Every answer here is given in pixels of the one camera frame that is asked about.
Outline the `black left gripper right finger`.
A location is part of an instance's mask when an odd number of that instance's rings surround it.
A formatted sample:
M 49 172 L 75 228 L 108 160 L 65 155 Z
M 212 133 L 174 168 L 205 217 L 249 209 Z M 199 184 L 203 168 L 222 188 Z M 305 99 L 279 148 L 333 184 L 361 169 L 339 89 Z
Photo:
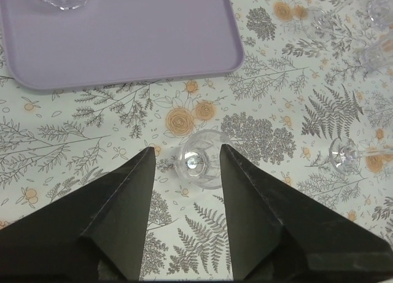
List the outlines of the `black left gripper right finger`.
M 379 236 L 256 167 L 228 144 L 220 168 L 233 277 L 262 282 L 381 282 Z

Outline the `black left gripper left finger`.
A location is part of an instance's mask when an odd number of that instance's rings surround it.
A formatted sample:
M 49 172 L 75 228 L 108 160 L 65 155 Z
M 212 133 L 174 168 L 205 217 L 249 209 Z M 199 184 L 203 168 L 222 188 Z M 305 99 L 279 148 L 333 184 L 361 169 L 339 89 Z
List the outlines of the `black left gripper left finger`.
M 139 279 L 155 153 L 124 165 L 1 230 L 2 282 L 94 282 L 100 262 Z

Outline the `clear champagne flute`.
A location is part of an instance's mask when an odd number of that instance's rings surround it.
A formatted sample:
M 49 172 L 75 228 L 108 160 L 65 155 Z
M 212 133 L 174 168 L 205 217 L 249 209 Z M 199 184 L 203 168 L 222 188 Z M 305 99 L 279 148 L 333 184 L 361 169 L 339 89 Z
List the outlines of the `clear champagne flute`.
M 309 7 L 306 9 L 305 19 L 301 21 L 303 31 L 314 42 L 329 41 L 334 32 L 334 16 L 354 1 L 345 0 L 329 12 L 323 11 L 318 7 Z

